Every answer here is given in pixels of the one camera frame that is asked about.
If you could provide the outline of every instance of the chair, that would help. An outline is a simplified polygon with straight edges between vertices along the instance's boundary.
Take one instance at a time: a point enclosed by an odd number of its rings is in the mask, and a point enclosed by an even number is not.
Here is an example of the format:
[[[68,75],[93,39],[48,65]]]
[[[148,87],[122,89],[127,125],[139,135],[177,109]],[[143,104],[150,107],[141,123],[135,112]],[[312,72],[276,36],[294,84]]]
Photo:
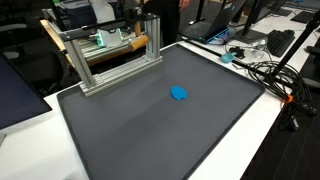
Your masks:
[[[22,48],[20,42],[18,42],[17,40],[19,39],[17,37],[17,34],[19,33],[20,30],[25,30],[26,28],[27,28],[26,24],[8,24],[8,25],[0,26],[0,33],[4,33],[6,36],[8,36],[11,41],[10,43],[13,45],[10,48],[11,53],[6,54],[8,59],[16,58],[16,57],[11,57],[11,55],[13,55],[13,52],[17,52],[18,53],[17,56],[25,54],[24,49]]]
[[[61,90],[63,68],[55,53],[28,54],[18,59],[11,59],[11,62],[42,96]]]

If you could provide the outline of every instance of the computer monitor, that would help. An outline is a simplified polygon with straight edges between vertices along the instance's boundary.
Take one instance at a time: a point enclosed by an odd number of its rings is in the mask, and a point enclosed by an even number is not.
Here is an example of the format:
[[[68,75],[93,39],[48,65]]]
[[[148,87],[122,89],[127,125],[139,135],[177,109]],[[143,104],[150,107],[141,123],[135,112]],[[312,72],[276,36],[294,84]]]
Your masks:
[[[251,11],[250,14],[248,16],[247,22],[244,26],[244,29],[242,29],[241,31],[238,31],[233,38],[250,44],[258,39],[264,38],[267,35],[258,31],[254,31],[252,29],[250,29],[252,24],[257,23],[260,19],[262,19],[263,16],[261,16],[262,14],[260,12],[262,12],[262,8],[267,7],[269,1],[267,0],[254,0],[252,7],[251,7]]]
[[[51,107],[0,52],[0,146],[1,129],[48,112]]]
[[[250,44],[266,37],[267,34],[250,29],[251,25],[259,22],[270,14],[280,12],[280,8],[284,5],[285,1],[286,0],[254,0],[244,29],[237,32],[233,38]]]

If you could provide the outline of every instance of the blue foam piece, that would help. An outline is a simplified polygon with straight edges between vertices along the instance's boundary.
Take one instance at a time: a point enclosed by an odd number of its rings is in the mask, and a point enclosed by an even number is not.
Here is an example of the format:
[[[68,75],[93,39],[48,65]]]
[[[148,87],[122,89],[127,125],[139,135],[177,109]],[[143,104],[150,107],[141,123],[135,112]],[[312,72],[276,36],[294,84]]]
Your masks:
[[[171,96],[177,101],[186,99],[188,94],[187,91],[180,86],[173,86],[170,90],[170,93]]]
[[[223,54],[223,55],[221,56],[221,61],[224,62],[224,63],[230,63],[230,62],[233,61],[234,56],[235,56],[236,54],[237,54],[237,53],[235,53],[235,52]]]

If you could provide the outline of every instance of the person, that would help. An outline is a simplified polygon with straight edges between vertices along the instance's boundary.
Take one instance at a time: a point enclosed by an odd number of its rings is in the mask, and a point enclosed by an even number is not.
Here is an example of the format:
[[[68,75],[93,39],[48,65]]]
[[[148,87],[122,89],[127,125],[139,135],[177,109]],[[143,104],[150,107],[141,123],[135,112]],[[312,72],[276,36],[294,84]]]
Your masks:
[[[160,16],[160,28],[164,46],[176,42],[180,24],[180,12],[185,10],[190,0],[144,0],[144,11]]]

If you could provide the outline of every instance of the desk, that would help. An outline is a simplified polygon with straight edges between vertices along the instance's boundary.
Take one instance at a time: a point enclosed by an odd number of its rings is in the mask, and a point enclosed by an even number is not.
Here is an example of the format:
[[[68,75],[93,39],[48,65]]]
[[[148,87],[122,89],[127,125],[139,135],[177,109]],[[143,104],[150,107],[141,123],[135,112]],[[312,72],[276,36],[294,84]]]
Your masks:
[[[265,33],[273,29],[303,30],[305,25],[288,21],[293,16],[291,14],[289,17],[268,17],[253,29]],[[290,60],[290,65],[300,70],[308,57],[303,48],[314,45],[315,42],[316,37],[310,35]],[[204,50],[185,42],[179,44],[243,76],[246,75],[244,70],[236,70],[231,64],[223,64],[218,57]],[[221,46],[205,47],[224,53]],[[8,136],[0,148],[0,180],[88,179],[61,114],[56,95],[45,98],[53,111],[1,131]],[[240,179],[279,112],[278,98],[268,91],[264,93],[226,134],[190,179]]]

